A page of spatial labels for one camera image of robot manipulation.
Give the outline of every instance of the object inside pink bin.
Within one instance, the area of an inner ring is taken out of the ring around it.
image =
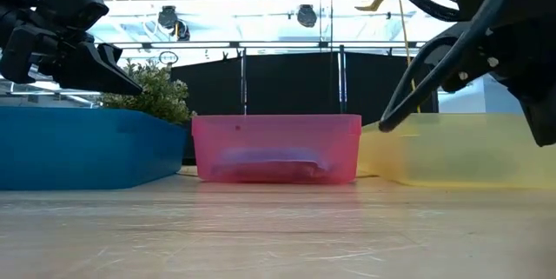
[[[213,174],[237,183],[318,183],[330,170],[311,149],[233,149],[222,154]]]

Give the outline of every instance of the ceiling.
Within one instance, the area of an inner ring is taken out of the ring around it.
[[[248,54],[293,53],[322,50],[318,42],[344,44],[346,50],[404,54],[403,29],[399,0],[386,0],[378,12],[360,12],[354,7],[369,0],[104,0],[110,13],[89,31],[96,41],[116,43],[124,49],[122,60],[158,58],[172,50],[178,64],[202,63],[233,57],[236,49],[229,42],[249,47]],[[447,0],[435,0],[456,7]],[[302,4],[310,4],[317,13],[314,28],[301,26],[296,12]],[[180,19],[190,30],[188,43],[176,43],[166,30],[158,26],[158,12],[164,5],[174,5]],[[423,43],[451,26],[428,17],[407,0],[402,0],[407,39]],[[11,86],[4,90],[55,92],[83,95],[74,90],[60,90],[49,78],[32,87]]]

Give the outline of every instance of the green plant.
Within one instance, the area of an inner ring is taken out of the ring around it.
[[[128,64],[123,70],[143,87],[139,96],[120,96],[110,93],[100,95],[101,106],[109,109],[139,110],[169,123],[185,123],[195,112],[190,112],[185,100],[188,86],[177,80],[170,82],[170,71],[153,60],[145,64]]]

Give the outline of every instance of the table surface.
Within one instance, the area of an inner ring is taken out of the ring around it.
[[[0,277],[552,279],[555,202],[379,178],[2,192]]]

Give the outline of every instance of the pink plastic bin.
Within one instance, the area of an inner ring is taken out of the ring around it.
[[[350,183],[358,115],[196,116],[199,177],[219,183]]]

